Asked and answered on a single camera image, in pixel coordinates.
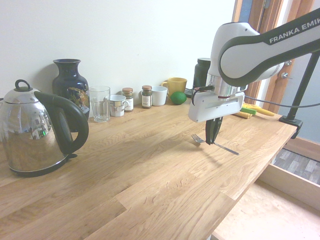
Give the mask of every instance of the kettle handle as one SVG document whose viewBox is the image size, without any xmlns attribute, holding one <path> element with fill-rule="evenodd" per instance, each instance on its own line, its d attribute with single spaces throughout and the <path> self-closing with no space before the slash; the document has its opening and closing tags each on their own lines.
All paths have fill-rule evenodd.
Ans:
<svg viewBox="0 0 320 240">
<path fill-rule="evenodd" d="M 34 92 L 35 97 L 45 106 L 52 122 L 56 140 L 63 154 L 72 154 L 87 141 L 89 125 L 86 116 L 72 101 L 54 94 L 40 91 Z M 78 136 L 72 139 L 65 112 L 76 120 Z"/>
</svg>

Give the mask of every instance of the jar label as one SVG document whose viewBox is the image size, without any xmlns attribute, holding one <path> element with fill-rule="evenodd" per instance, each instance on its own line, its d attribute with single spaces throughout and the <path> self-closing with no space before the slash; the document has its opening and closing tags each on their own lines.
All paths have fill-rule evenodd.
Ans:
<svg viewBox="0 0 320 240">
<path fill-rule="evenodd" d="M 130 110 L 134 109 L 134 99 L 127 98 L 126 100 L 129 102 L 129 106 L 127 106 L 124 110 L 130 111 Z"/>
<path fill-rule="evenodd" d="M 143 107 L 151 106 L 151 96 L 142 96 L 142 106 Z"/>
</svg>

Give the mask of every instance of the robotic arm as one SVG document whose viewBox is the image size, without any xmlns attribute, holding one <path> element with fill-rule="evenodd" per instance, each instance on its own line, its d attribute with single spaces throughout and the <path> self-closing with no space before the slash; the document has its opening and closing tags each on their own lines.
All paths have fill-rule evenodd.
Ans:
<svg viewBox="0 0 320 240">
<path fill-rule="evenodd" d="M 206 85 L 197 92 L 189 118 L 206 122 L 206 142 L 214 143 L 222 117 L 240 111 L 244 93 L 238 87 L 277 74 L 285 61 L 320 50 L 320 8 L 259 34 L 248 23 L 227 23 L 214 37 Z"/>
</svg>

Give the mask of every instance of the green lime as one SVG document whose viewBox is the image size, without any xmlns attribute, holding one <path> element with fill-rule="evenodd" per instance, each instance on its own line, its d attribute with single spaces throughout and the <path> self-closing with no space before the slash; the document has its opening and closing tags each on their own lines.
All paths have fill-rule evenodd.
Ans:
<svg viewBox="0 0 320 240">
<path fill-rule="evenodd" d="M 180 105 L 187 100 L 187 96 L 181 91 L 176 91 L 172 93 L 170 99 L 175 105 Z"/>
</svg>

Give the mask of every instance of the stainless steel kettle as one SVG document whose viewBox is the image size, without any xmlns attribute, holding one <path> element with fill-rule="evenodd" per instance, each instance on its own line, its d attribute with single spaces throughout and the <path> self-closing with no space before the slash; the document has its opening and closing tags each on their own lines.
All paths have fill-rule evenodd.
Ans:
<svg viewBox="0 0 320 240">
<path fill-rule="evenodd" d="M 65 113 L 76 120 L 73 140 Z M 40 92 L 17 80 L 0 108 L 0 137 L 9 167 L 26 177 L 40 176 L 61 167 L 81 148 L 89 134 L 83 112 L 70 100 Z"/>
</svg>

